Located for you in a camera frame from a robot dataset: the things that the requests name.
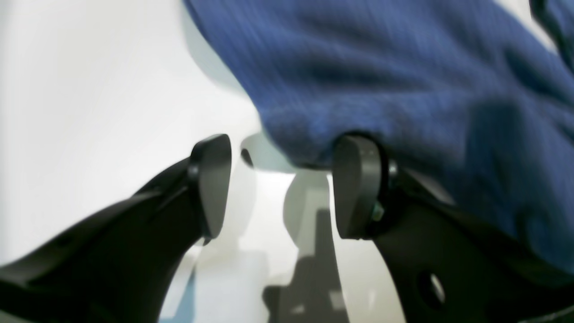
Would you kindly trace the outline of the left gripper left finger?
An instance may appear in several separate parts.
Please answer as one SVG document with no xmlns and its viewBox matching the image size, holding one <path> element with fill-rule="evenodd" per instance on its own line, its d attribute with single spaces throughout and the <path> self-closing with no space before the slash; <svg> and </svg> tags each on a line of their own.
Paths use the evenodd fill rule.
<svg viewBox="0 0 574 323">
<path fill-rule="evenodd" d="M 174 274 L 221 232 L 228 135 L 199 141 L 127 200 L 1 268 L 1 311 L 31 323 L 155 323 Z"/>
</svg>

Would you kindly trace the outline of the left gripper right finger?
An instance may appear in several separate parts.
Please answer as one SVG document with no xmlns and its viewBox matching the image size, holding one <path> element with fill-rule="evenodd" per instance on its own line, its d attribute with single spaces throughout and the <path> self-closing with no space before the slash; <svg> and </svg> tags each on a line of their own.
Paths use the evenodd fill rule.
<svg viewBox="0 0 574 323">
<path fill-rule="evenodd" d="M 573 276 L 492 225 L 443 204 L 371 138 L 332 159 L 342 239 L 370 240 L 408 323 L 571 323 Z"/>
</svg>

